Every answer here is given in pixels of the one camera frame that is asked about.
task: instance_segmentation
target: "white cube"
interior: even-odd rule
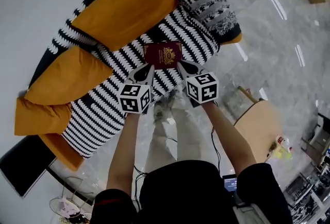
[[[150,86],[121,84],[117,94],[118,102],[124,112],[142,113],[151,101]]]
[[[187,94],[199,104],[219,97],[219,81],[213,72],[186,79]]]

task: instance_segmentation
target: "white wall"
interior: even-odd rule
[[[21,140],[13,135],[19,91],[27,88],[47,45],[82,1],[0,0],[0,157]],[[48,202],[60,191],[44,175],[22,200],[0,175],[0,222],[50,223]]]

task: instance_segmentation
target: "smartphone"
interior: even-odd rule
[[[236,175],[222,176],[224,181],[225,189],[229,192],[235,192],[237,189],[237,177]]]

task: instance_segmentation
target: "passport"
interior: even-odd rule
[[[155,66],[156,70],[176,68],[182,59],[182,46],[179,41],[147,43],[143,47],[146,63]]]

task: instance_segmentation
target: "black shirt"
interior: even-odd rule
[[[255,164],[237,178],[237,195],[260,207],[270,223],[292,223],[287,202],[269,164]],[[180,161],[149,173],[137,213],[129,195],[108,189],[97,195],[91,224],[98,223],[238,223],[234,201],[217,168],[204,161]]]

